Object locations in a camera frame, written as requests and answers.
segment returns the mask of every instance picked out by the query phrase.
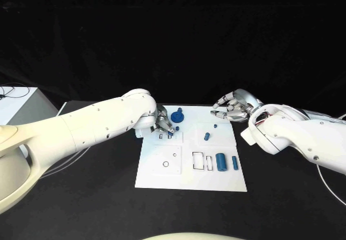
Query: robotic hand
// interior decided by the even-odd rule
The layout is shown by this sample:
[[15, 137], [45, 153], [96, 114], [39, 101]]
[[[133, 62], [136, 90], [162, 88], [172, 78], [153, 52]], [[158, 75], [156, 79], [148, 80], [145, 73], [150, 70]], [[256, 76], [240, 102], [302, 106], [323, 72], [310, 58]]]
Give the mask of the robotic hand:
[[168, 111], [145, 89], [47, 120], [0, 126], [0, 213], [21, 201], [63, 158], [132, 128], [175, 132]]
[[228, 112], [211, 114], [233, 122], [248, 121], [241, 133], [250, 145], [256, 143], [270, 154], [292, 146], [315, 164], [346, 174], [346, 121], [287, 105], [264, 104], [238, 89], [215, 103], [227, 103]]

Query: black backdrop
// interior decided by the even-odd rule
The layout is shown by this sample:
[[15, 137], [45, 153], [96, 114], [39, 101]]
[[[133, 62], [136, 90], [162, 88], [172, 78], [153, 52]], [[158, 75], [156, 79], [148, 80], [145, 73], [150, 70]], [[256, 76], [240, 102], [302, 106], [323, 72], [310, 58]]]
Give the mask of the black backdrop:
[[244, 88], [266, 103], [346, 112], [342, 6], [165, 2], [8, 2], [0, 82], [39, 87], [57, 105], [133, 88], [159, 103], [214, 104]]

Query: black table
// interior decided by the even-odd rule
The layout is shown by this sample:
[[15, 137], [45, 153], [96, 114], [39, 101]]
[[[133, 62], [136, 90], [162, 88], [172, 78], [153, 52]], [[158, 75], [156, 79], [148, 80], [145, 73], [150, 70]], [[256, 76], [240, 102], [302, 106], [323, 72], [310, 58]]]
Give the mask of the black table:
[[[63, 114], [91, 103], [68, 102]], [[132, 130], [93, 146], [71, 167], [38, 182], [0, 215], [0, 239], [139, 240], [176, 232], [344, 239], [346, 207], [316, 166], [290, 147], [270, 155], [250, 146], [241, 137], [247, 124], [233, 126], [248, 192], [136, 188], [143, 140]], [[346, 199], [346, 177], [325, 168], [322, 172]]]

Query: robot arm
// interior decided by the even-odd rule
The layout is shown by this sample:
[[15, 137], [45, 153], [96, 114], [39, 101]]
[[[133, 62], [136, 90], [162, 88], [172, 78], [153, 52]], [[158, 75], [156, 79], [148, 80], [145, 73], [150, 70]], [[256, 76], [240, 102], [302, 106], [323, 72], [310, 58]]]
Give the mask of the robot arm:
[[[0, 213], [25, 197], [67, 156], [133, 129], [175, 132], [163, 107], [145, 89], [47, 120], [0, 126]], [[32, 165], [19, 146], [25, 145]]]
[[[257, 143], [270, 154], [292, 146], [312, 163], [346, 174], [346, 121], [287, 105], [264, 105], [243, 89], [233, 95], [238, 109], [223, 114], [214, 110], [211, 114], [234, 122], [248, 120], [248, 128], [241, 133], [247, 143]], [[224, 103], [220, 100], [214, 108]]]

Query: blue object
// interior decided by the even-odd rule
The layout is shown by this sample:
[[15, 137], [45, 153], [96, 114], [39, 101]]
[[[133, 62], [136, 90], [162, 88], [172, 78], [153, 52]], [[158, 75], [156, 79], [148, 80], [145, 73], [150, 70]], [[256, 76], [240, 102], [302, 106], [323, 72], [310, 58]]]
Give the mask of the blue object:
[[211, 136], [211, 133], [210, 132], [207, 132], [205, 133], [205, 137], [204, 137], [204, 139], [208, 141], [208, 139], [210, 139], [210, 136]]
[[238, 170], [237, 156], [233, 156], [233, 168]]
[[224, 153], [217, 154], [217, 165], [218, 165], [220, 172], [225, 172], [228, 170], [227, 158]]
[[171, 120], [179, 124], [185, 120], [184, 110], [182, 108], [178, 109], [171, 115]]

